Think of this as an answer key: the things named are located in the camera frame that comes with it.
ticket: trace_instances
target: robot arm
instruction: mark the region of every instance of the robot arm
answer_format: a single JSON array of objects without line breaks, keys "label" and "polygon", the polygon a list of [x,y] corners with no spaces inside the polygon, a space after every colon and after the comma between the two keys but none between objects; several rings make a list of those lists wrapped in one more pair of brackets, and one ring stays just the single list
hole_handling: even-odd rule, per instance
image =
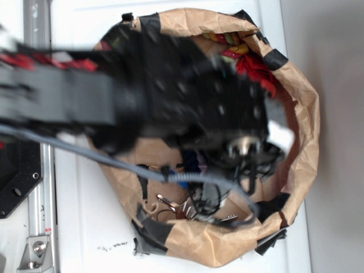
[{"label": "robot arm", "polygon": [[[82,133],[110,156],[130,151],[138,137],[162,138],[203,152],[215,176],[249,177],[249,195],[255,178],[272,175],[288,154],[293,134],[283,107],[259,82],[218,57],[208,59],[190,39],[119,24],[103,42],[109,50],[17,45],[1,52],[0,123],[45,138]],[[219,187],[218,198],[199,187],[199,198],[220,207],[231,186]]]}]

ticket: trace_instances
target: metal bracket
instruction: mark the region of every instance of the metal bracket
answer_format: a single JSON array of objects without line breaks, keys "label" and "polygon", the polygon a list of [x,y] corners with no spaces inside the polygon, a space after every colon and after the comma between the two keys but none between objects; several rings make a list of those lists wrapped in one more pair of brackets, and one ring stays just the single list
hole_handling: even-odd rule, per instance
[{"label": "metal bracket", "polygon": [[52,272],[52,268],[53,254],[50,236],[28,237],[27,245],[17,273]]}]

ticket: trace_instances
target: red cloth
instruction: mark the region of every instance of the red cloth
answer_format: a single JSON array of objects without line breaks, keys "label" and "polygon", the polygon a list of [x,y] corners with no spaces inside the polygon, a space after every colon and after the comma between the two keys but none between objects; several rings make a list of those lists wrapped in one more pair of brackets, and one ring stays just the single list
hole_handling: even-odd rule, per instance
[{"label": "red cloth", "polygon": [[252,53],[243,55],[237,63],[237,71],[240,75],[246,73],[252,81],[260,82],[261,86],[274,97],[276,93],[274,85],[278,83],[278,80],[258,55]]}]

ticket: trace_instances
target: black tape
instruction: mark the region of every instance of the black tape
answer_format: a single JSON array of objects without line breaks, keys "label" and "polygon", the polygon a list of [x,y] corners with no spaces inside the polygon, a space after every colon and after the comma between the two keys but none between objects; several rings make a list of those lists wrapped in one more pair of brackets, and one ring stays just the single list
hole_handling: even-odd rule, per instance
[{"label": "black tape", "polygon": [[259,240],[258,247],[255,249],[255,252],[263,256],[270,247],[275,246],[277,240],[285,239],[286,236],[287,236],[287,229],[284,229],[263,244],[260,244],[260,241],[265,241],[266,238]]},{"label": "black tape", "polygon": [[[149,169],[149,166],[147,165],[138,165],[144,169]],[[142,195],[143,199],[148,199],[148,179],[138,176],[140,185],[142,186]]]},{"label": "black tape", "polygon": [[270,71],[275,71],[288,63],[287,57],[277,49],[273,49],[263,58],[263,62],[269,67]]},{"label": "black tape", "polygon": [[134,20],[133,13],[124,13],[121,15],[122,23],[131,22]]},{"label": "black tape", "polygon": [[246,13],[245,10],[241,10],[233,15],[236,18],[247,20],[248,22],[252,23],[256,26],[256,24],[253,22],[252,18],[249,16],[248,13]]},{"label": "black tape", "polygon": [[258,31],[255,33],[256,36],[258,37],[259,40],[263,41],[264,44],[269,44],[269,41],[266,37],[264,37],[264,35],[262,34],[261,31]]},{"label": "black tape", "polygon": [[134,254],[136,253],[143,253],[143,254],[157,254],[157,255],[165,255],[168,249],[164,246],[161,246],[151,238],[145,235],[142,229],[132,221],[132,227],[134,229],[135,238],[135,249]]},{"label": "black tape", "polygon": [[173,225],[157,222],[150,218],[139,205],[136,217],[142,223],[140,228],[134,221],[132,225],[135,231],[135,251],[139,253],[165,255],[167,248],[164,246],[173,228]]},{"label": "black tape", "polygon": [[257,202],[257,205],[260,208],[258,220],[263,223],[270,215],[281,211],[290,196],[289,193],[281,193],[271,201]]},{"label": "black tape", "polygon": [[151,28],[157,32],[160,32],[161,26],[160,26],[160,18],[159,18],[159,14],[155,13],[152,15],[147,15],[147,16],[141,16],[139,17],[140,19],[140,24],[143,28]]}]

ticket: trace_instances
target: white surface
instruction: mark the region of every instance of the white surface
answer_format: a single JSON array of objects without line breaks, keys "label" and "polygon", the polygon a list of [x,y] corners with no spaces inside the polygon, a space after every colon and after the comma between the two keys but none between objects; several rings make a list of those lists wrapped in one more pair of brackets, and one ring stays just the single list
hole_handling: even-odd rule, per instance
[{"label": "white surface", "polygon": [[22,0],[0,0],[0,24],[14,37],[24,41]]},{"label": "white surface", "polygon": [[363,272],[364,1],[281,2],[288,57],[320,95],[320,162],[306,200],[312,271]]},{"label": "white surface", "polygon": [[[91,49],[120,21],[121,14],[148,15],[178,7],[236,13],[246,10],[271,44],[286,52],[279,0],[143,1],[53,0],[53,45]],[[86,145],[84,138],[68,141]],[[305,211],[302,207],[286,240],[261,257],[250,252],[227,266],[211,269],[187,260],[133,255],[134,233],[117,197],[95,162],[56,150],[60,266],[62,272],[112,272],[129,266],[137,272],[294,272],[311,271]]]},{"label": "white surface", "polygon": [[0,253],[6,258],[4,273],[15,273],[29,236],[28,199],[7,219],[0,220]]}]

